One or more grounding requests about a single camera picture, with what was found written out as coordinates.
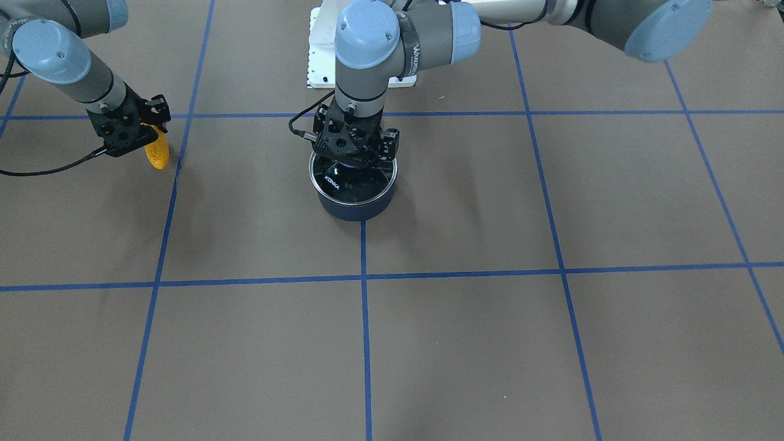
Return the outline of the yellow corn cob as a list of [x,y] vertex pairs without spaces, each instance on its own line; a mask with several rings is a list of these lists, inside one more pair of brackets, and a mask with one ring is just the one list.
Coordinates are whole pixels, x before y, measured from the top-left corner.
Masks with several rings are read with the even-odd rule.
[[153,129],[157,135],[156,140],[145,145],[145,154],[149,164],[156,170],[165,170],[169,163],[170,152],[166,134],[157,126],[143,124],[143,127]]

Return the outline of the glass pot lid blue knob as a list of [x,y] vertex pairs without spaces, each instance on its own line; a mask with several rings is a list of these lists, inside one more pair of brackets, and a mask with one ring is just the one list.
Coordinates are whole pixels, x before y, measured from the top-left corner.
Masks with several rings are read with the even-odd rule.
[[398,160],[358,168],[312,153],[309,173],[319,197],[337,206],[355,208],[378,203],[393,194]]

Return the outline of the dark blue saucepan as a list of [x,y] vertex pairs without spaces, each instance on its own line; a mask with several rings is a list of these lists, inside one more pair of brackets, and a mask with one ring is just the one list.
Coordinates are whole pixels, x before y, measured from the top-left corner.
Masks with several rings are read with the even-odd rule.
[[394,198],[398,160],[355,168],[312,153],[309,176],[327,213],[343,221],[367,221],[380,215]]

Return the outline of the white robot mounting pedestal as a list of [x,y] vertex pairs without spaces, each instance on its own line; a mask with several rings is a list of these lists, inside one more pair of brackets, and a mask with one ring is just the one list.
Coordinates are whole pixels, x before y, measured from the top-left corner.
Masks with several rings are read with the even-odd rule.
[[400,41],[399,13],[394,1],[324,1],[311,9],[307,86],[335,87],[339,64],[380,66]]

